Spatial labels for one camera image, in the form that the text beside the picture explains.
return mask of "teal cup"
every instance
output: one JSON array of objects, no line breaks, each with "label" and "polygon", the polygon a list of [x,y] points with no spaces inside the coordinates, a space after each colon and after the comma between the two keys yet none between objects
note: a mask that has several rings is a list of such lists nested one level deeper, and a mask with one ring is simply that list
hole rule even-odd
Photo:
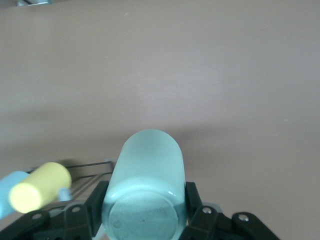
[{"label": "teal cup", "polygon": [[147,129],[124,144],[102,205],[111,240],[177,240],[187,221],[182,152],[167,133]]}]

